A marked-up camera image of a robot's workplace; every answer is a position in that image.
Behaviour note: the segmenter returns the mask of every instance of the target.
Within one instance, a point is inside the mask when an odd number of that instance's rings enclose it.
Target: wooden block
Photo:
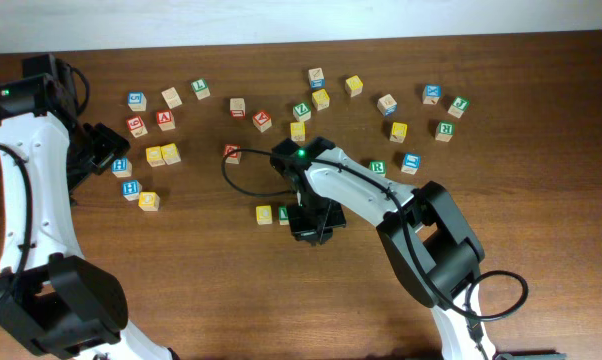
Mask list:
[[[308,106],[308,104],[301,103],[292,109],[292,115],[294,115],[294,118],[297,119],[297,121],[304,122],[310,120],[312,111],[310,111],[310,106]]]
[[[157,112],[157,124],[161,130],[172,130],[176,128],[176,123],[174,122],[174,116],[172,115],[172,111],[159,111]]]
[[[236,150],[236,149],[240,149],[241,147],[239,145],[226,145],[225,146],[225,150],[223,151],[223,156],[226,156],[230,151]],[[240,152],[238,153],[234,153],[230,156],[228,156],[227,159],[225,159],[225,162],[228,164],[239,164],[239,162],[241,161],[241,154]]]
[[[145,111],[148,99],[145,98],[142,92],[128,93],[128,106],[132,111]]]
[[[393,123],[392,131],[390,132],[390,141],[402,143],[405,136],[408,134],[408,125],[403,123]]]
[[[261,110],[254,114],[252,123],[259,131],[264,132],[272,127],[272,117],[267,112]]]
[[[194,94],[197,96],[197,99],[205,99],[210,96],[210,88],[208,87],[208,83],[204,79],[199,79],[197,81],[192,82],[192,90],[194,90]]]
[[[290,225],[288,209],[285,206],[279,206],[279,225]]]
[[[168,104],[168,107],[170,109],[173,109],[181,104],[183,104],[181,102],[181,98],[179,97],[179,94],[177,93],[177,89],[175,88],[169,88],[168,90],[162,91],[161,95],[163,95],[163,98],[165,99],[165,102]]]
[[[121,188],[123,197],[128,199],[128,201],[139,200],[139,194],[143,191],[143,186],[137,180],[126,181]]]
[[[454,101],[452,102],[452,105],[450,106],[450,109],[448,110],[448,114],[450,114],[458,119],[468,109],[468,106],[470,106],[469,100],[464,99],[460,96],[457,96],[457,98],[454,99]]]
[[[302,122],[290,123],[290,138],[293,141],[305,141],[305,124]]]
[[[141,116],[135,116],[132,119],[126,120],[126,124],[128,124],[128,129],[130,129],[134,137],[143,136],[148,133],[143,120],[141,120]]]
[[[441,121],[437,126],[437,133],[434,136],[436,140],[448,142],[454,135],[454,124]]]
[[[230,115],[234,118],[245,117],[245,100],[242,98],[230,99]]]
[[[379,99],[377,102],[377,109],[381,111],[383,116],[390,115],[397,110],[397,102],[394,101],[392,95],[388,94]]]
[[[272,224],[272,207],[270,205],[257,206],[257,224]]]
[[[114,160],[114,162],[112,162],[112,173],[116,177],[132,176],[132,163],[125,157]]]
[[[163,161],[168,165],[176,164],[181,161],[179,149],[177,149],[177,146],[174,143],[161,146],[161,156],[163,156]]]
[[[421,156],[414,154],[405,154],[405,158],[403,158],[403,165],[401,166],[401,171],[408,174],[416,174],[417,170],[419,170],[419,165],[421,164]]]
[[[371,161],[370,170],[372,170],[373,173],[383,177],[385,177],[385,174],[388,172],[385,161]]]
[[[328,96],[328,92],[325,91],[325,89],[313,92],[312,103],[314,104],[314,107],[317,108],[317,111],[327,109],[330,106],[330,97]]]
[[[311,89],[320,89],[325,86],[325,77],[321,68],[308,70],[308,79],[310,80]]]
[[[155,192],[142,192],[139,194],[139,207],[143,211],[159,211],[161,199]]]
[[[426,105],[434,105],[439,102],[441,98],[441,86],[439,85],[426,85],[423,89],[423,95],[421,95],[421,101]]]
[[[152,167],[165,165],[163,156],[161,156],[161,146],[154,146],[145,149],[145,156],[148,159],[148,164]]]
[[[345,91],[350,97],[355,97],[363,92],[363,82],[359,76],[354,75],[345,81]]]

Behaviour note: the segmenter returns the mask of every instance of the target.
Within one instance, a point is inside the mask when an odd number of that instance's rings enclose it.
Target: wooden cube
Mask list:
[[[350,97],[355,97],[363,92],[363,82],[359,76],[354,75],[345,81],[345,91]]]
[[[267,112],[261,110],[254,114],[252,123],[259,131],[264,132],[272,127],[272,117]]]
[[[392,131],[390,132],[390,141],[402,143],[405,136],[408,134],[408,125],[402,123],[393,123]]]
[[[192,82],[192,90],[194,90],[194,94],[197,96],[197,99],[205,99],[210,96],[210,88],[208,87],[208,83],[204,79],[199,79],[197,81]]]
[[[397,110],[397,102],[394,101],[392,95],[388,94],[379,99],[377,102],[377,109],[381,111],[383,116],[390,115]]]
[[[305,141],[305,124],[293,122],[290,124],[290,138],[293,141]]]
[[[461,115],[463,115],[463,113],[468,109],[468,106],[470,106],[469,100],[457,96],[457,98],[452,102],[452,105],[448,110],[448,114],[456,118],[460,118]]]
[[[385,177],[385,174],[388,172],[385,161],[371,161],[370,170],[372,170],[373,173],[383,177]]]
[[[419,170],[419,165],[421,164],[421,156],[414,154],[405,154],[405,158],[403,158],[403,165],[401,166],[401,171],[408,174],[416,174],[417,170]]]
[[[159,111],[157,112],[157,124],[161,130],[172,130],[176,128],[176,124],[174,122],[174,116],[172,115],[172,111]]]
[[[148,133],[143,120],[141,120],[141,116],[135,116],[132,119],[126,120],[126,124],[134,137],[143,136]]]
[[[245,117],[245,100],[242,98],[230,99],[230,115],[234,118]]]
[[[439,85],[426,85],[423,89],[423,95],[421,95],[421,101],[426,105],[434,105],[439,102],[441,98],[441,86]]]
[[[314,104],[314,107],[317,108],[317,111],[327,109],[330,106],[330,97],[328,96],[328,92],[325,91],[325,89],[313,92],[312,103]]]
[[[114,160],[112,163],[112,173],[116,177],[132,176],[132,163],[125,157]]]
[[[145,156],[148,159],[148,164],[152,167],[165,165],[163,156],[161,156],[161,146],[154,146],[145,149]]]
[[[448,142],[454,135],[454,124],[441,121],[437,126],[437,133],[434,136],[436,140]]]
[[[142,192],[139,194],[139,207],[143,211],[159,211],[161,199],[155,192]]]
[[[142,92],[128,93],[128,106],[132,111],[145,111],[148,99],[145,98]]]
[[[272,207],[270,205],[257,206],[257,224],[272,224]]]
[[[230,151],[240,149],[240,148],[241,147],[239,145],[226,145],[225,150],[223,151],[223,156],[226,156]],[[238,165],[240,161],[241,161],[241,153],[240,152],[234,153],[225,159],[225,162],[228,164],[237,164]]]
[[[128,199],[128,201],[138,200],[139,194],[143,191],[143,186],[137,180],[126,181],[121,187],[123,197]]]
[[[179,149],[177,149],[177,146],[174,143],[161,146],[161,156],[163,156],[163,161],[168,165],[176,164],[181,161]]]
[[[308,79],[310,80],[311,89],[320,89],[325,86],[325,77],[321,68],[308,70]]]
[[[285,206],[279,206],[279,225],[289,225],[288,209]]]
[[[301,103],[292,109],[292,115],[294,115],[294,118],[297,119],[297,121],[304,122],[310,120],[312,111],[310,111],[308,104]]]
[[[165,99],[166,104],[168,104],[168,107],[170,109],[173,109],[181,104],[183,104],[181,102],[181,98],[179,97],[179,94],[177,93],[177,89],[175,88],[169,88],[168,90],[162,91],[161,95],[163,95],[163,98]]]

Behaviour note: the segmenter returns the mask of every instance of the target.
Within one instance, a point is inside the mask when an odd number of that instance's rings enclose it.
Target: white wall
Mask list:
[[[0,53],[602,29],[602,0],[0,0]]]

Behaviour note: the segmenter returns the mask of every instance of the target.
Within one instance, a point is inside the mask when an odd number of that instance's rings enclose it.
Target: toy block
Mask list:
[[[241,147],[239,145],[226,145],[225,146],[225,150],[223,151],[223,156],[226,156],[230,151],[236,150],[236,149],[240,149]],[[241,154],[240,152],[234,153],[230,156],[227,157],[227,159],[225,159],[225,162],[228,164],[239,164],[239,162],[241,161]]]
[[[434,136],[436,140],[448,142],[454,135],[454,124],[450,124],[444,121],[439,123],[437,126],[437,133]]]
[[[194,94],[197,96],[197,99],[205,99],[210,96],[210,88],[208,87],[208,83],[204,79],[199,79],[197,81],[192,82],[192,90],[194,90]]]
[[[292,115],[294,115],[294,118],[297,119],[297,121],[304,122],[310,120],[312,111],[310,111],[308,104],[301,103],[292,109]]]
[[[330,97],[325,89],[315,91],[312,93],[312,103],[317,111],[327,109],[330,106]]]
[[[272,117],[267,112],[261,110],[252,117],[252,123],[259,131],[264,132],[272,127]]]
[[[128,94],[128,106],[132,111],[145,111],[148,99],[142,92],[131,92]]]
[[[363,92],[363,82],[359,76],[354,75],[345,81],[345,91],[350,97],[355,97]]]
[[[448,110],[448,114],[450,114],[458,119],[468,109],[468,106],[470,106],[469,100],[464,99],[460,96],[457,96],[457,98],[454,99],[454,101],[452,102],[452,105],[450,106],[450,110]]]
[[[383,177],[385,177],[385,174],[388,172],[385,161],[371,161],[370,170],[372,170],[373,173]]]
[[[112,173],[116,177],[132,176],[132,163],[130,163],[128,158],[125,157],[114,160],[112,163]]]
[[[242,98],[230,99],[230,114],[234,118],[245,117],[245,100]]]
[[[377,109],[381,111],[383,116],[390,115],[397,110],[397,102],[394,101],[392,95],[388,94],[379,99],[377,102]]]
[[[155,192],[142,192],[139,194],[139,207],[143,211],[159,211],[161,199]]]
[[[128,201],[139,200],[139,194],[143,191],[143,186],[137,180],[126,181],[121,187],[123,197]]]
[[[141,116],[135,116],[132,119],[126,120],[126,124],[128,124],[128,129],[130,129],[134,137],[143,136],[148,133],[148,129],[145,128]]]
[[[441,98],[441,86],[439,85],[426,85],[423,89],[423,95],[421,95],[421,101],[427,105],[434,105],[439,102]]]
[[[421,164],[421,156],[414,154],[405,154],[401,171],[408,174],[416,174]]]
[[[403,123],[393,123],[390,132],[390,141],[402,143],[408,133],[408,125]]]
[[[279,225],[290,225],[288,209],[285,206],[279,206]]]
[[[159,111],[157,112],[157,124],[161,130],[172,130],[176,128],[176,123],[174,122],[174,116],[172,115],[172,111]]]
[[[270,205],[257,206],[257,223],[259,225],[272,224],[272,207]]]
[[[305,124],[302,122],[290,123],[290,137],[293,141],[305,141]]]
[[[325,77],[321,68],[308,70],[308,79],[310,80],[311,89],[320,89],[325,86]]]
[[[163,156],[161,156],[161,146],[154,146],[145,149],[145,156],[148,159],[148,164],[152,167],[165,165]]]
[[[163,95],[163,98],[165,99],[165,102],[168,104],[168,107],[170,109],[173,109],[181,104],[183,104],[181,102],[181,98],[179,97],[179,94],[177,93],[177,89],[175,88],[169,88],[168,90],[162,91],[161,95]]]
[[[179,149],[177,149],[177,146],[174,143],[161,146],[161,155],[163,156],[163,161],[168,165],[176,164],[181,161]]]

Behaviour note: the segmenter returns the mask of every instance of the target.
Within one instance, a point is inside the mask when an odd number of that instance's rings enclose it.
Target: brown table surface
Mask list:
[[[0,55],[0,83],[20,77],[20,59]],[[322,67],[330,107],[307,122],[307,138],[333,140],[364,165],[389,164],[388,178],[443,184],[487,254],[482,270],[508,269],[530,284],[527,305],[487,325],[501,350],[557,349],[570,359],[602,360],[602,32],[462,36],[309,44],[192,47],[58,53],[90,80],[81,121],[103,122],[131,142],[134,179],[161,197],[158,213],[120,194],[123,179],[93,176],[75,193],[75,230],[86,258],[125,289],[130,318],[183,359],[363,358],[436,354],[440,339],[428,309],[396,280],[372,226],[347,211],[347,229],[326,245],[297,243],[286,226],[259,226],[256,199],[221,178],[224,144],[268,150],[289,135],[292,106],[309,102],[307,70]],[[350,99],[344,79],[359,75]],[[205,78],[198,101],[190,82]],[[438,105],[420,103],[423,86],[441,84]],[[176,87],[177,128],[162,132],[161,91]],[[143,91],[149,134],[132,138],[128,91]],[[383,118],[377,99],[398,110]],[[452,97],[471,105],[446,113]],[[274,125],[261,134],[229,115],[243,97]],[[440,120],[456,124],[435,141]],[[388,124],[409,125],[403,144]],[[151,168],[148,146],[175,142],[183,161]],[[405,152],[421,155],[416,175],[400,172]],[[266,158],[247,154],[231,176],[254,191],[283,189]],[[3,209],[0,186],[0,253]],[[484,312],[504,309],[516,283],[481,290]],[[29,358],[0,329],[0,359]]]

